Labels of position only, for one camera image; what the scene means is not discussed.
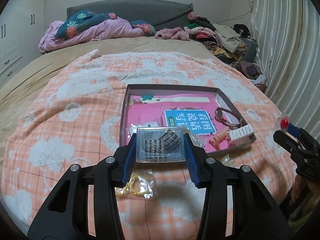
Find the person right hand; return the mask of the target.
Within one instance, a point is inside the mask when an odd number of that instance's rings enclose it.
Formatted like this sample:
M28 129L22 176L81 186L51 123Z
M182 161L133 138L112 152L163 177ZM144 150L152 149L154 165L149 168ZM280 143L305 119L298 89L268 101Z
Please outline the person right hand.
M300 175L296 175L295 182L291 191L291 200L294 203L300 196L302 189L306 186L312 191L313 182L301 177Z

